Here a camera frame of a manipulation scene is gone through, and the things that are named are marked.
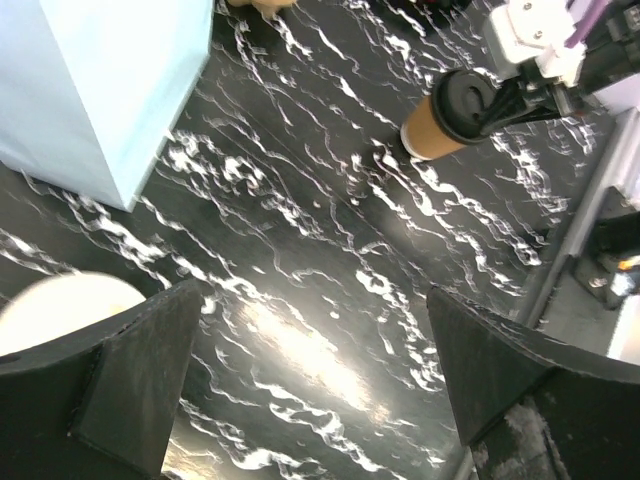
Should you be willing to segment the single brown paper cup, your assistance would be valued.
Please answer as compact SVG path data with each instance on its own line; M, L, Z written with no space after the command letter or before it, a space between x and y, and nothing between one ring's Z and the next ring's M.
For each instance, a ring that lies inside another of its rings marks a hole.
M465 147L441 128L434 110L433 96L428 95L402 124L401 143L413 158L431 161Z

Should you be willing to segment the stack of pulp cup carriers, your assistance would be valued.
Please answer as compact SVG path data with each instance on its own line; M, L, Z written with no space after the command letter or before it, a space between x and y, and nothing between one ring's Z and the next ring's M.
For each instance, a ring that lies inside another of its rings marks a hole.
M252 6L263 17L273 18L280 10L290 8L297 0L227 0L233 7Z

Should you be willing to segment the stack of paper cups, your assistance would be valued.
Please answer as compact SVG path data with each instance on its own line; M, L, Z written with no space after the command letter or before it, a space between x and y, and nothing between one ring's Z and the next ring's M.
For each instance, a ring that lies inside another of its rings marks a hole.
M1 309L1 354L52 341L145 300L134 286L100 272L47 277L24 289Z

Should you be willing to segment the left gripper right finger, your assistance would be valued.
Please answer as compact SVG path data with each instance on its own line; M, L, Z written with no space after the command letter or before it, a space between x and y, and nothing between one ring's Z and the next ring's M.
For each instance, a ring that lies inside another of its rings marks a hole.
M432 288L429 321L481 479L636 479L639 368Z

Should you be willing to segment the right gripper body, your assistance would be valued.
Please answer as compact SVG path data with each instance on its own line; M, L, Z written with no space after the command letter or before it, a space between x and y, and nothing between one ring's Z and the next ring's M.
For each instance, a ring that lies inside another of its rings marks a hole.
M521 100L516 118L563 118L588 110L588 103L577 87L521 81L519 88Z

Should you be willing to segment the light blue paper bag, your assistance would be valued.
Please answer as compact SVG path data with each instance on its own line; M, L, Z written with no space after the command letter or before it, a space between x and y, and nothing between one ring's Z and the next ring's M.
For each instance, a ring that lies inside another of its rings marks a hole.
M130 211L209 58L211 0L5 1L1 160Z

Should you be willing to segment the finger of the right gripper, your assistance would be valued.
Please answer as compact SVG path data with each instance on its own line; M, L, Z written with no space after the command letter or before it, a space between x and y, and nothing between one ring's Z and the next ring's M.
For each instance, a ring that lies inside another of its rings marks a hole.
M478 134L489 134L508 126L557 118L516 118L516 109L520 103L520 82L503 82L487 110L478 120Z

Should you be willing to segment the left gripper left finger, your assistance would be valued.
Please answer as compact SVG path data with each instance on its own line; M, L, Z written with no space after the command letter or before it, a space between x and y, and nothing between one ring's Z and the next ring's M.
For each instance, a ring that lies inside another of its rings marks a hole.
M202 303L183 281L2 356L2 478L161 478Z

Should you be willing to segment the single black cup lid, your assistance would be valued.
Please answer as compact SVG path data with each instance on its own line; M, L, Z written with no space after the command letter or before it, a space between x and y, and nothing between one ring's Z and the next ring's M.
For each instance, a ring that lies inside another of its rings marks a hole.
M455 69L441 76L431 90L431 110L441 132L462 145L484 141L482 116L489 109L497 88L482 74Z

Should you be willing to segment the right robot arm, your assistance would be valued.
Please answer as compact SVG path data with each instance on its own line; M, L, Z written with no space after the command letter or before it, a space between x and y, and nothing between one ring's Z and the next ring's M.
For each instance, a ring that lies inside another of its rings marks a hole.
M483 34L501 80L480 118L484 134L582 113L596 92L639 71L636 1L593 1L579 20L567 1L506 1Z

